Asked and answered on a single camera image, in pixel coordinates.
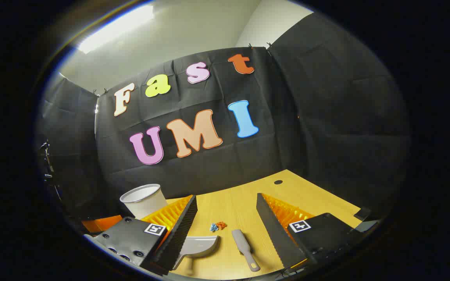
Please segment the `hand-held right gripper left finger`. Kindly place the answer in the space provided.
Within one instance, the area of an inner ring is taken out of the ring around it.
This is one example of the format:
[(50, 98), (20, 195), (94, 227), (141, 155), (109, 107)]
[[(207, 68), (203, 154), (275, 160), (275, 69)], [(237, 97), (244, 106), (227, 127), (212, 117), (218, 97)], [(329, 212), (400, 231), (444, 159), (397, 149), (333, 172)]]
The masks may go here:
[(124, 217), (106, 231), (84, 238), (127, 267), (162, 276), (176, 264), (197, 212), (197, 197), (190, 195), (144, 219)]

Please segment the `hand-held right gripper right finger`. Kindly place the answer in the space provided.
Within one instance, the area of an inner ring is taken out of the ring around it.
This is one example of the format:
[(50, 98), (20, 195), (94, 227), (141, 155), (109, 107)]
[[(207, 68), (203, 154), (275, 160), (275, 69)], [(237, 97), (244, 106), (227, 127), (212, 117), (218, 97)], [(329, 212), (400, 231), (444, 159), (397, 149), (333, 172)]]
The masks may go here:
[(363, 232), (328, 212), (310, 215), (267, 194), (257, 194), (256, 209), (287, 270), (330, 263), (364, 238)]

